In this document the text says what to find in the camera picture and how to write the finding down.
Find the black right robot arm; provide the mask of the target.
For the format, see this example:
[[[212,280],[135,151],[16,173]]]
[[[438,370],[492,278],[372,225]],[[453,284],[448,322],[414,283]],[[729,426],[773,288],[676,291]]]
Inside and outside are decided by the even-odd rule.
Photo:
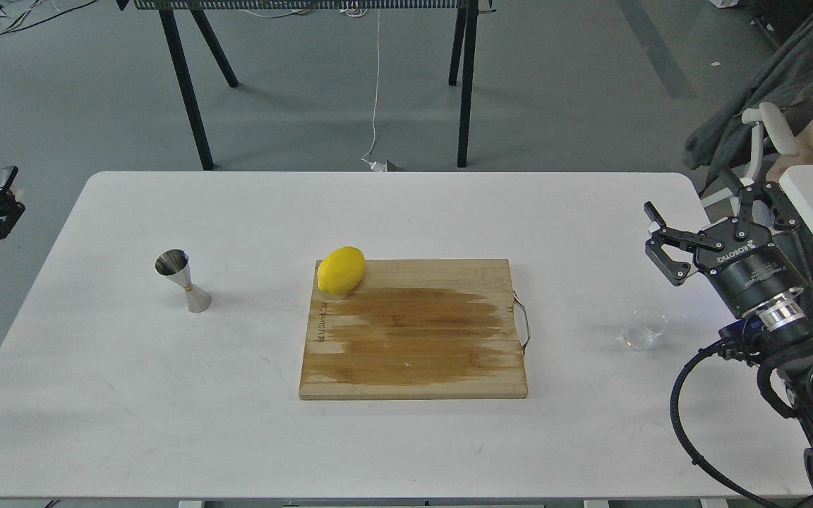
[[[646,256],[674,286],[703,274],[729,311],[731,325],[716,343],[700,349],[682,368],[670,393],[675,437],[693,465],[716,482],[757,504],[772,502],[732,482],[692,444],[680,417],[680,395],[697,364],[712,356],[743,361],[757,369],[759,394],[782,418],[794,418],[809,441],[803,461],[813,489],[813,314],[797,299],[809,288],[799,270],[777,246],[778,231],[800,228],[802,219],[777,183],[742,183],[730,170],[723,180],[737,199],[732,217],[698,232],[667,225],[652,202],[643,209],[654,223]]]

